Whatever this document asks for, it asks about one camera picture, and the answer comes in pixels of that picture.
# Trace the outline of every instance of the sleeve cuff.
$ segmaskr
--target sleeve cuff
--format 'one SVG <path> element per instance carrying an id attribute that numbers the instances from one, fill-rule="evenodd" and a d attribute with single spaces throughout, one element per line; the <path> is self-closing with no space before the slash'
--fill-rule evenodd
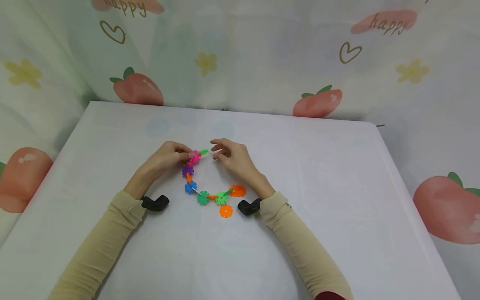
<path id="1" fill-rule="evenodd" d="M 260 214 L 264 222 L 268 224 L 274 219 L 278 219 L 286 212 L 291 210 L 288 199 L 281 192 L 275 192 L 271 197 L 260 201 Z"/>
<path id="2" fill-rule="evenodd" d="M 137 223 L 143 219 L 146 211 L 146 209 L 142 207 L 142 201 L 136 200 L 123 190 L 113 197 L 110 205 L 118 209 L 128 219 L 133 219 L 131 221 L 135 220 Z"/>

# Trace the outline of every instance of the person's right hand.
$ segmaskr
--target person's right hand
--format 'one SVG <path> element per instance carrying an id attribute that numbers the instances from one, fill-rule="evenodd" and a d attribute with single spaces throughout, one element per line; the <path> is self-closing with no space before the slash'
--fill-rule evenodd
<path id="1" fill-rule="evenodd" d="M 228 139 L 215 139 L 210 143 L 215 145 L 212 151 L 220 150 L 214 154 L 213 158 L 218 159 L 229 172 L 246 182 L 261 199 L 275 193 L 265 175 L 260 173 L 253 164 L 247 146 Z"/>

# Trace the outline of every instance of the white tablecloth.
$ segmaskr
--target white tablecloth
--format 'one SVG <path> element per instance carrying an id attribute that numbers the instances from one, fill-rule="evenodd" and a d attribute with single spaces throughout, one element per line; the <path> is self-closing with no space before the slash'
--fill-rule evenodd
<path id="1" fill-rule="evenodd" d="M 355 299 L 459 299 L 373 124 L 105 102 L 90 104 L 0 248 L 0 298 L 45 299 L 113 195 L 163 141 L 201 150 L 214 137 L 248 146 Z M 200 206 L 184 192 L 179 169 L 169 175 L 149 192 L 169 206 L 147 214 L 100 300 L 310 298 L 258 216 L 235 209 L 224 219 L 216 204 Z M 208 156 L 194 180 L 210 193 L 240 183 Z"/>

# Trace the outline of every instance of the black clamp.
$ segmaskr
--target black clamp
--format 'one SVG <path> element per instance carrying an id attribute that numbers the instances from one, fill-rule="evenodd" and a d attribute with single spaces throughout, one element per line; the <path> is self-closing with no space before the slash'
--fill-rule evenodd
<path id="1" fill-rule="evenodd" d="M 169 203 L 170 203 L 170 200 L 164 195 L 161 195 L 155 201 L 153 201 L 147 196 L 142 197 L 142 207 L 154 212 L 161 212 L 162 210 L 165 209 L 165 207 L 167 207 Z"/>
<path id="2" fill-rule="evenodd" d="M 240 201 L 237 208 L 241 211 L 242 214 L 249 216 L 260 210 L 260 198 L 255 199 L 252 203 L 248 203 L 246 200 Z"/>

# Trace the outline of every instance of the plastic toy piece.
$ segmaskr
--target plastic toy piece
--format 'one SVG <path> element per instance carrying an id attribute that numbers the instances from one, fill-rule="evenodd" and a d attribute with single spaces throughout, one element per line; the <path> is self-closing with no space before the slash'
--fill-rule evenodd
<path id="1" fill-rule="evenodd" d="M 210 194 L 207 192 L 207 191 L 201 191 L 198 195 L 197 195 L 197 202 L 198 204 L 200 205 L 207 205 L 208 203 L 208 196 Z"/>
<path id="2" fill-rule="evenodd" d="M 200 154 L 198 154 L 197 150 L 194 150 L 193 153 L 195 153 L 195 156 L 190 158 L 188 161 L 188 166 L 192 168 L 193 168 L 193 165 L 196 164 L 202 157 Z"/>
<path id="3" fill-rule="evenodd" d="M 169 203 L 170 200 L 164 195 L 161 195 L 155 201 L 153 201 L 147 196 L 142 197 L 142 207 L 154 212 L 161 212 L 165 209 L 165 207 L 167 207 Z"/>
<path id="4" fill-rule="evenodd" d="M 222 205 L 220 207 L 220 215 L 224 217 L 225 219 L 230 218 L 232 216 L 233 209 L 230 205 Z"/>
<path id="5" fill-rule="evenodd" d="M 228 194 L 226 194 L 225 192 L 219 192 L 217 194 L 217 198 L 215 199 L 215 202 L 218 205 L 227 204 L 227 201 L 228 201 Z"/>
<path id="6" fill-rule="evenodd" d="M 190 175 L 193 176 L 193 167 L 184 166 L 181 169 L 181 174 L 183 177 L 187 177 L 187 173 L 190 173 Z"/>
<path id="7" fill-rule="evenodd" d="M 197 189 L 197 183 L 195 181 L 190 181 L 190 183 L 185 184 L 185 192 L 189 195 L 192 195 L 195 193 L 195 190 Z"/>
<path id="8" fill-rule="evenodd" d="M 244 197 L 247 193 L 247 189 L 243 185 L 232 185 L 230 189 L 233 189 L 232 192 L 230 192 L 230 196 L 232 197 Z"/>
<path id="9" fill-rule="evenodd" d="M 260 198 L 255 199 L 251 204 L 248 203 L 246 200 L 240 201 L 237 208 L 241 211 L 242 214 L 249 216 L 254 214 L 260 210 Z"/>

